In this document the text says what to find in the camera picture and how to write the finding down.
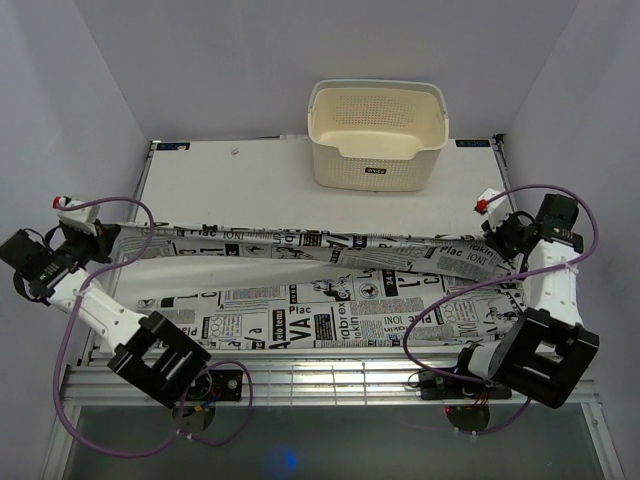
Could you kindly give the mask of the newspaper print trousers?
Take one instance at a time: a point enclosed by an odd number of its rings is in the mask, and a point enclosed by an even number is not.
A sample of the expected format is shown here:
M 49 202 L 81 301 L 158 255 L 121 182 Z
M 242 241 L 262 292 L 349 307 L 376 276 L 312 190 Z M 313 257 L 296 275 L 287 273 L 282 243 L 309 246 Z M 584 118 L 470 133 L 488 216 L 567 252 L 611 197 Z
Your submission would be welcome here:
M 125 256 L 247 259 L 334 267 L 326 279 L 207 287 L 140 299 L 207 349 L 310 349 L 497 341 L 526 307 L 513 267 L 477 236 L 124 223 Z

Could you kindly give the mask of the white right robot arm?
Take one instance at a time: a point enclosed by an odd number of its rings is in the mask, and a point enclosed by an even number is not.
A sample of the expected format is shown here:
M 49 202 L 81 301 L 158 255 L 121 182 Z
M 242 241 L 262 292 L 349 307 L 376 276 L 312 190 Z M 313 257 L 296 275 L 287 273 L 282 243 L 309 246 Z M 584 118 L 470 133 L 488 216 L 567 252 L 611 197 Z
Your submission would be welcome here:
M 562 406 L 599 349 L 598 335 L 586 330 L 578 310 L 573 262 L 584 251 L 573 227 L 576 200 L 544 197 L 536 215 L 511 212 L 506 200 L 491 200 L 491 190 L 476 209 L 487 215 L 486 243 L 503 259 L 523 256 L 526 307 L 504 338 L 493 347 L 462 350 L 452 371 L 454 390 L 474 397 L 488 382 L 504 385 L 550 408 Z

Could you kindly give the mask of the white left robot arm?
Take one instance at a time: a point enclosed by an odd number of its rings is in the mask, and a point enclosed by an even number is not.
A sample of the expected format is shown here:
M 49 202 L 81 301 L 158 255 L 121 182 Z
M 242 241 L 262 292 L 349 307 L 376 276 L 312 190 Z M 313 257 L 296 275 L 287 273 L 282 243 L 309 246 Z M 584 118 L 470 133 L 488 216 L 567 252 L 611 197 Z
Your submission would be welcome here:
M 120 233 L 117 225 L 95 222 L 85 230 L 59 225 L 65 240 L 55 250 L 18 230 L 1 244 L 1 260 L 14 269 L 14 286 L 35 303 L 69 313 L 81 295 L 78 317 L 113 351 L 108 367 L 167 408 L 185 394 L 205 397 L 212 376 L 203 369 L 211 358 L 201 346 L 158 311 L 136 313 L 120 305 L 93 280 L 86 265 L 108 264 Z

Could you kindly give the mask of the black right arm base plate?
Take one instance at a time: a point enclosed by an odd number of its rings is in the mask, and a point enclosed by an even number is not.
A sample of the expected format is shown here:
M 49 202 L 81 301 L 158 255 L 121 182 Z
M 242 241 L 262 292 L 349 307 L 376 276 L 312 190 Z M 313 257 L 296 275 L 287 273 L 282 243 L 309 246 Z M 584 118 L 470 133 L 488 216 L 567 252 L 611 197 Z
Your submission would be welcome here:
M 418 372 L 417 388 L 422 400 L 506 400 L 513 396 L 508 387 L 486 387 L 436 374 L 428 370 Z

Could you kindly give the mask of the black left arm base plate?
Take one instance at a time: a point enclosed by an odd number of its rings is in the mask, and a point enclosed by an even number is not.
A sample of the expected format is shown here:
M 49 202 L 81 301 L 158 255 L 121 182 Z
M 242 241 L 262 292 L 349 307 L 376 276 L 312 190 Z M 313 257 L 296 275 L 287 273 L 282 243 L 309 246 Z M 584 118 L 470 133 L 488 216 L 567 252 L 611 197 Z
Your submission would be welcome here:
M 243 380 L 240 369 L 211 370 L 196 381 L 189 398 L 200 403 L 240 401 Z

